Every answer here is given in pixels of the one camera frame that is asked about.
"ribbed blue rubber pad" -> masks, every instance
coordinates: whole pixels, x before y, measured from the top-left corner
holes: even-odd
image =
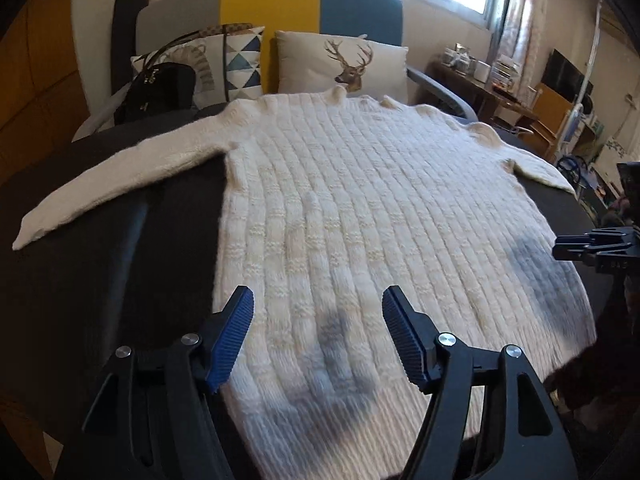
[[[211,349],[211,371],[207,376],[207,384],[212,392],[216,392],[220,384],[229,380],[251,320],[254,318],[254,294],[251,289],[245,287],[237,304],[227,304],[225,310],[228,308],[232,309],[232,313]]]
[[[427,375],[426,352],[420,339],[409,322],[405,308],[411,308],[407,298],[398,286],[389,287],[382,294],[382,317],[396,345],[396,351],[409,381],[421,390],[429,381]]]

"deer head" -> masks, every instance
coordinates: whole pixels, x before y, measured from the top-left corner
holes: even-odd
[[[360,57],[360,64],[351,66],[347,60],[344,59],[342,54],[340,54],[339,49],[341,44],[342,42],[336,43],[333,40],[328,40],[324,44],[324,49],[327,51],[331,59],[335,59],[342,66],[342,73],[335,78],[335,81],[337,83],[347,85],[347,92],[357,92],[362,88],[362,75],[365,73],[367,65],[373,60],[373,49],[370,46],[367,46],[368,50],[365,50],[361,46],[358,46],[361,51],[358,54]]]

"black bag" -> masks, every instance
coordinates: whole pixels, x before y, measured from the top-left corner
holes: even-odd
[[[128,123],[173,110],[191,108],[196,86],[194,69],[182,63],[154,63],[167,49],[195,34],[197,32],[185,34],[145,59],[142,70],[131,83],[124,99],[119,122]]]

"silver screw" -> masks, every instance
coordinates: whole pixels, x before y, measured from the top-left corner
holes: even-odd
[[[438,341],[441,345],[453,346],[456,344],[457,339],[453,334],[450,334],[449,332],[443,332],[438,336]]]
[[[195,345],[198,341],[200,341],[200,337],[198,334],[189,333],[185,334],[180,338],[180,341],[183,345],[191,346]]]
[[[522,355],[522,349],[516,345],[507,345],[504,349],[508,356],[515,357],[516,359]]]
[[[118,348],[116,348],[116,357],[122,359],[125,357],[129,357],[130,355],[131,348],[129,348],[128,346],[119,346]]]

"blue gripper pad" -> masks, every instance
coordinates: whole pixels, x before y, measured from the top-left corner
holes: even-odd
[[[399,286],[390,286],[382,294],[382,317],[396,346],[409,381],[424,390],[433,379],[430,370],[437,366],[435,325],[426,314],[416,312]]]
[[[254,294],[251,289],[238,286],[217,316],[226,319],[223,320],[218,338],[211,348],[211,368],[206,381],[212,392],[216,392],[220,384],[229,380],[240,347],[254,318]]]

